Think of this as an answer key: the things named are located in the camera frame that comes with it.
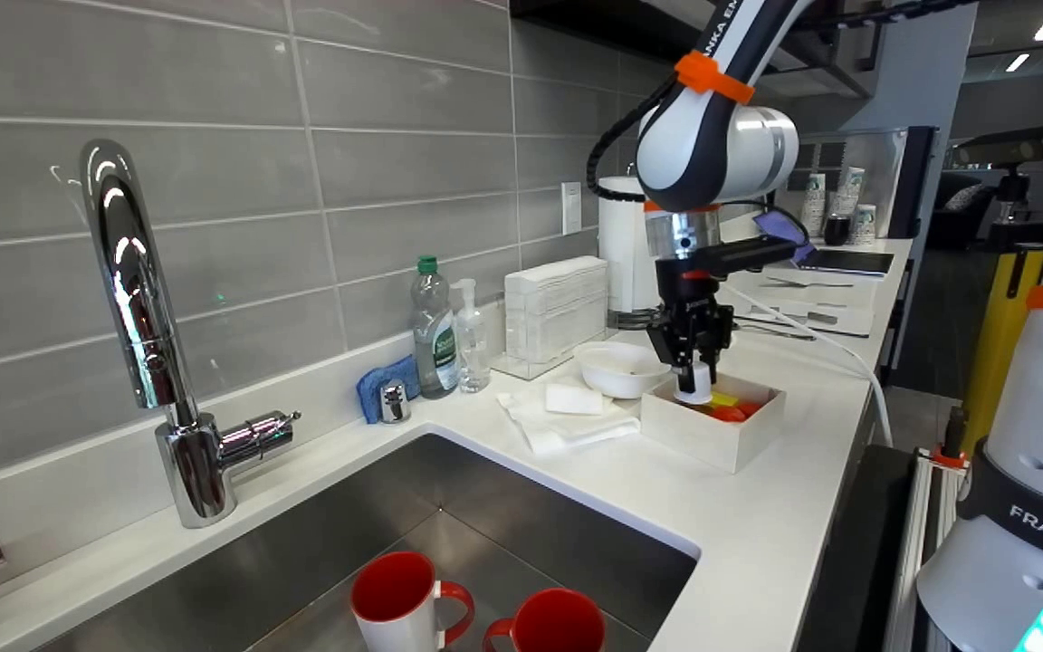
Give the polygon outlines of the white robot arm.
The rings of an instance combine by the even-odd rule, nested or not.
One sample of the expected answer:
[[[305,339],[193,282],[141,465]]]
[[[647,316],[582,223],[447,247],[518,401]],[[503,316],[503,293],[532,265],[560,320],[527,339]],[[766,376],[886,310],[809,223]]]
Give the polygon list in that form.
[[[667,212],[775,193],[797,161],[800,136],[787,113],[753,102],[753,84],[809,2],[724,0],[675,72],[596,136],[588,183],[603,198]],[[655,261],[658,308],[647,339],[686,393],[711,391],[733,343],[736,310],[718,300],[718,285],[733,273],[800,261],[812,248],[809,229],[787,209],[764,209],[764,221],[777,229]]]

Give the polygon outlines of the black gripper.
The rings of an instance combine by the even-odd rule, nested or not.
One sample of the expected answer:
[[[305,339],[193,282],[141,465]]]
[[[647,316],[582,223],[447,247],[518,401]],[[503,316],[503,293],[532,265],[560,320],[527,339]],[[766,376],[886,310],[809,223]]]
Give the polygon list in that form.
[[[676,391],[690,391],[690,358],[711,366],[711,387],[722,379],[722,356],[733,343],[733,308],[718,300],[722,282],[733,273],[757,273],[775,261],[791,261],[792,244],[775,236],[699,247],[682,261],[658,261],[658,308],[647,322],[647,339],[664,363],[675,366]]]

